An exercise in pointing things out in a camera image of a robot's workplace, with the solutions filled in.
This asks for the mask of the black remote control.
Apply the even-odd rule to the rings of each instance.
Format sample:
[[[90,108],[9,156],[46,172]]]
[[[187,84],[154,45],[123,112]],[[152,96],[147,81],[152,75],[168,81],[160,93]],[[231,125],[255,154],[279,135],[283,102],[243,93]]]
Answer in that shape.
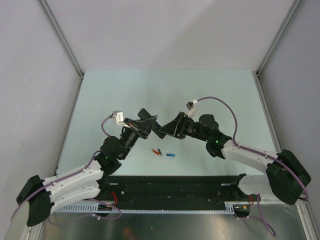
[[[150,113],[145,109],[142,108],[139,112],[138,112],[138,117],[141,120],[149,120],[152,115],[150,115]],[[157,120],[154,122],[153,126],[152,126],[152,131],[160,138],[160,139],[164,139],[165,138],[165,134],[160,132],[160,128],[162,126],[157,122]]]

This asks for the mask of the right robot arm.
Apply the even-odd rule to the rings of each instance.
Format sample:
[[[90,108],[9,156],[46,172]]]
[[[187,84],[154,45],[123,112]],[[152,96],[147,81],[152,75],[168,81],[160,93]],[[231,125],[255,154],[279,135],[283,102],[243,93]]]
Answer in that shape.
[[[297,157],[289,150],[281,152],[253,149],[237,143],[219,130],[212,114],[203,114],[195,122],[184,112],[163,126],[156,126],[161,139],[168,135],[177,139],[189,136],[205,141],[212,157],[233,160],[266,174],[272,193],[282,202],[293,205],[311,182],[311,176]]]

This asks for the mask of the blue battery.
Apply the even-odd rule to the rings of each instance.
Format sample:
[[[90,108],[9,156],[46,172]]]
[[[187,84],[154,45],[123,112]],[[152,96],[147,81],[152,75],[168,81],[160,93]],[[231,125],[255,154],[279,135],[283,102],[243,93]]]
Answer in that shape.
[[[173,153],[167,153],[166,156],[167,156],[167,157],[175,157],[176,155],[173,154]]]

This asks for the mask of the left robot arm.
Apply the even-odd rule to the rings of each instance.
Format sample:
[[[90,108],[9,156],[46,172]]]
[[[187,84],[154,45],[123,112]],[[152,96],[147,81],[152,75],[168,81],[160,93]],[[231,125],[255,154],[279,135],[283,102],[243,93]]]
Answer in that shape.
[[[109,135],[88,163],[64,174],[30,177],[16,198],[19,207],[28,203],[26,225],[36,226],[55,210],[81,200],[107,199],[111,193],[107,177],[121,167],[120,161],[127,157],[139,138],[149,137],[157,121],[157,116],[143,112],[139,112],[138,117],[137,120],[122,118],[120,136]]]

